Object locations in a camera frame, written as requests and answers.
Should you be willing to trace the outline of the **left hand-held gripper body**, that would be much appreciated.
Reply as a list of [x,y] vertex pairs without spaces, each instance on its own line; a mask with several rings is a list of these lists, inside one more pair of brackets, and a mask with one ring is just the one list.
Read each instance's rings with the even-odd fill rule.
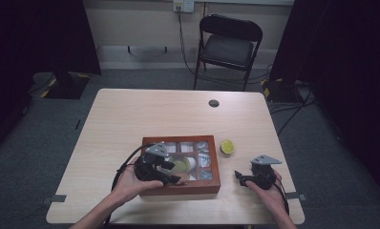
[[159,169],[168,157],[164,142],[149,143],[143,145],[140,150],[141,154],[134,164],[137,178],[141,181],[168,182],[169,176]]

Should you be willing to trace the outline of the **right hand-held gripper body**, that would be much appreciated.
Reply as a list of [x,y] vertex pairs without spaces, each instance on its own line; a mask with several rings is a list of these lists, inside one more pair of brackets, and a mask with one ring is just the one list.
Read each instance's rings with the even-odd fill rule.
[[275,182],[277,176],[272,169],[273,164],[281,164],[279,159],[261,155],[251,159],[253,182],[260,188],[268,190]]

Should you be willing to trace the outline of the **wooden box with glass lid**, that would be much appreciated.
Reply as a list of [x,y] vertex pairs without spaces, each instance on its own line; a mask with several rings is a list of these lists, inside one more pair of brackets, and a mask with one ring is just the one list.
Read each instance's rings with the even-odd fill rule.
[[[142,196],[171,196],[171,195],[199,195],[199,194],[217,194],[221,188],[219,166],[216,155],[215,141],[212,135],[194,135],[194,136],[160,136],[145,137],[142,139],[142,146],[149,143],[164,142],[187,142],[187,141],[207,141],[211,156],[211,169],[213,178],[209,180],[182,180],[176,184],[168,183],[161,188],[144,191]],[[159,167],[166,175],[171,175],[168,170]]]

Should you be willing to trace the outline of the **yellow-green lime half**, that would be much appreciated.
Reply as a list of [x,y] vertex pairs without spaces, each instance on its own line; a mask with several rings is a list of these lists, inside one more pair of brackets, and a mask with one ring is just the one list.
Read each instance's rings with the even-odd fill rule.
[[227,154],[227,155],[231,155],[231,154],[233,154],[234,151],[235,151],[235,147],[234,147],[233,142],[232,142],[230,139],[225,139],[225,140],[221,143],[221,151],[222,151],[224,154]]

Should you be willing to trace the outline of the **person's right hand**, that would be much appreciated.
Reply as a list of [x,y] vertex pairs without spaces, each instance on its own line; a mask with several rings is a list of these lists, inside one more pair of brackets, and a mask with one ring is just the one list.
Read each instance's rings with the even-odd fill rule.
[[288,216],[288,212],[285,208],[283,192],[280,191],[282,177],[277,171],[274,171],[274,174],[276,176],[276,182],[268,190],[260,188],[252,181],[247,181],[245,184],[259,197],[263,205],[273,217]]

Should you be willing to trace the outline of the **person's left hand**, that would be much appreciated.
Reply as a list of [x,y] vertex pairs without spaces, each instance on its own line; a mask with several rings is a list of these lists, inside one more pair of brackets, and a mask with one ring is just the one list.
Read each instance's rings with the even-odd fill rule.
[[135,165],[129,164],[121,174],[118,182],[111,192],[111,200],[116,208],[132,200],[141,192],[157,189],[163,186],[159,180],[142,181],[137,178]]

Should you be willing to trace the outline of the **pale green round cup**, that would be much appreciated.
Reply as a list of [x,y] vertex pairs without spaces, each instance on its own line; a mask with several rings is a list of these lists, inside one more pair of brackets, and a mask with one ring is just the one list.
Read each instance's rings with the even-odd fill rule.
[[174,164],[173,169],[171,170],[172,174],[177,174],[177,173],[188,173],[188,158],[187,157],[180,157],[180,158],[175,158],[172,157],[169,159],[170,162]]

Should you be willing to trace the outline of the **set of silvery packets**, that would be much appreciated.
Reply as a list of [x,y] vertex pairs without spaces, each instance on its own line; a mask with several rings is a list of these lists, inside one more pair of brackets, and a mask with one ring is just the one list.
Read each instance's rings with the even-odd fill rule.
[[211,156],[209,143],[207,141],[187,141],[187,142],[168,142],[166,144],[168,157],[193,157],[196,160],[196,167],[189,170],[188,173],[172,174],[171,170],[168,173],[174,176],[181,177],[182,180],[209,180],[213,178],[211,169]]

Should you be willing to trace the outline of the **grey tape strip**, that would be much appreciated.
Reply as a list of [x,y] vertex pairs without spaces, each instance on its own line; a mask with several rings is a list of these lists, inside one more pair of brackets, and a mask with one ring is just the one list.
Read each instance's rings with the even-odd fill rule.
[[294,198],[297,198],[297,199],[300,200],[300,201],[305,201],[305,200],[307,200],[305,194],[299,194],[298,192],[286,193],[285,195],[286,195],[286,198],[287,198],[287,199],[294,199]]
[[53,202],[64,202],[66,195],[52,195],[51,197],[46,197],[42,200],[43,204],[51,205]]

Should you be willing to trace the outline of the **black striped stand base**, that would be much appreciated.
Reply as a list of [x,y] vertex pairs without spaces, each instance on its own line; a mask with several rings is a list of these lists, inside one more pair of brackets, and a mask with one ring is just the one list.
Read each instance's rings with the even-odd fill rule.
[[261,86],[267,101],[275,103],[301,103],[303,101],[295,84],[286,84],[282,79],[262,80]]
[[85,73],[37,73],[29,94],[47,99],[79,99],[90,79]]

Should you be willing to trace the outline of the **black folding chair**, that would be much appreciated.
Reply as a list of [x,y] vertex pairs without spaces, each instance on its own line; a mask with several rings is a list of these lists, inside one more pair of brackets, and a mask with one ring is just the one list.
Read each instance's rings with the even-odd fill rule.
[[193,89],[197,88],[201,64],[244,72],[245,90],[263,31],[256,23],[219,14],[209,14],[199,23],[200,39]]

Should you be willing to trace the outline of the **dark curtain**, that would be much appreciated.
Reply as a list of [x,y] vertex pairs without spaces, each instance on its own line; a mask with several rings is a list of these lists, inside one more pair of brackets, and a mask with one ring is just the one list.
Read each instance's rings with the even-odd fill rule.
[[43,72],[101,73],[83,0],[0,0],[0,143]]
[[380,0],[294,0],[270,77],[313,84],[380,188]]

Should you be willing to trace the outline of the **white wall socket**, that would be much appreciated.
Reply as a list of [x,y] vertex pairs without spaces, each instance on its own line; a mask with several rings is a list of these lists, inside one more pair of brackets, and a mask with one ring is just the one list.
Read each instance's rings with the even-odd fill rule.
[[195,9],[194,0],[174,0],[173,1],[174,12],[193,13],[194,9]]

